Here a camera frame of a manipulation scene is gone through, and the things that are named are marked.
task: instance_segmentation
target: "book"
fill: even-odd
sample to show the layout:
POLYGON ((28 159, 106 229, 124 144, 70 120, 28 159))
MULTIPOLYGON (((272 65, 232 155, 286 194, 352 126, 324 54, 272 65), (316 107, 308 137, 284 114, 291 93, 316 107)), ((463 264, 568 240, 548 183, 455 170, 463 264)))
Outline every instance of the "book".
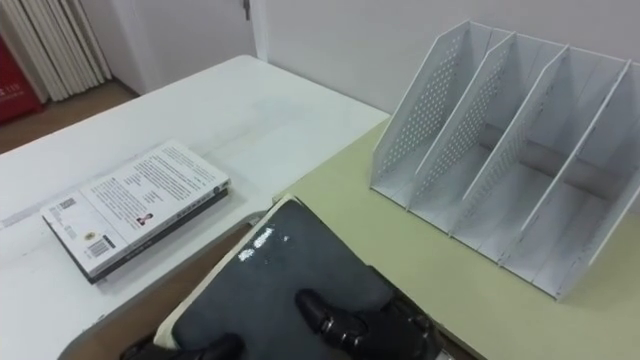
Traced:
POLYGON ((171 140, 42 207, 94 284, 228 194, 229 177, 171 140))
POLYGON ((225 333, 242 337, 242 359, 329 359, 295 305, 310 288, 347 311, 379 310, 393 288, 311 209, 285 196, 162 322, 154 343, 196 350, 225 333))

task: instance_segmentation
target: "red object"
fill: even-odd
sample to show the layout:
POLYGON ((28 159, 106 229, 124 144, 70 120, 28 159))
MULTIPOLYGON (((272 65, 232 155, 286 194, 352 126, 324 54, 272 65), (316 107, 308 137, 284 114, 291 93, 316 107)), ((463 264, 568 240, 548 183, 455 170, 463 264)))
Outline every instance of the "red object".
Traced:
POLYGON ((41 108, 40 100, 0 38, 0 123, 41 108))

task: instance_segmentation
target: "brown floor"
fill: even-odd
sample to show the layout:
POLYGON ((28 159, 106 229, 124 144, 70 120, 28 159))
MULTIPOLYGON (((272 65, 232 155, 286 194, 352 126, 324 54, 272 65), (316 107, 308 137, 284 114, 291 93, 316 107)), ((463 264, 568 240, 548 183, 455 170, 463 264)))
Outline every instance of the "brown floor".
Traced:
MULTIPOLYGON (((40 113, 0 124, 0 154, 125 103, 135 96, 119 83, 110 82, 66 101, 48 104, 40 113)), ((151 333, 247 230, 243 228, 229 236, 157 289, 135 301, 123 313, 105 319, 106 324, 101 329, 88 334, 69 349, 67 358, 118 359, 128 345, 151 333)), ((454 342, 445 341, 447 350, 456 360, 475 359, 454 342)))
POLYGON ((59 103, 42 112, 0 124, 0 154, 123 104, 136 95, 112 81, 59 103))

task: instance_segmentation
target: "book cover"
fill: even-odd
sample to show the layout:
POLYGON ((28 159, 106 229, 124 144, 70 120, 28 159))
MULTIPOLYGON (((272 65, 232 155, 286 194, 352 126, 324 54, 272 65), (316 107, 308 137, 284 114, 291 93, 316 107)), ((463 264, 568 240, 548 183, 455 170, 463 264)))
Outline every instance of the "book cover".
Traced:
POLYGON ((229 177, 176 141, 44 206, 40 213, 91 283, 228 193, 229 177))

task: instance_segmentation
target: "wooden floor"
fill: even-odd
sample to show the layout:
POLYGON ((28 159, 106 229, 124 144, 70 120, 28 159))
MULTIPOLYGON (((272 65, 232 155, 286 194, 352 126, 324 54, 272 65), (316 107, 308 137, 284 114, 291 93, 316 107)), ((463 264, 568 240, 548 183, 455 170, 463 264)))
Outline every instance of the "wooden floor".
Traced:
POLYGON ((136 95, 118 82, 108 82, 65 101, 49 103, 42 112, 0 124, 0 154, 123 104, 136 95))

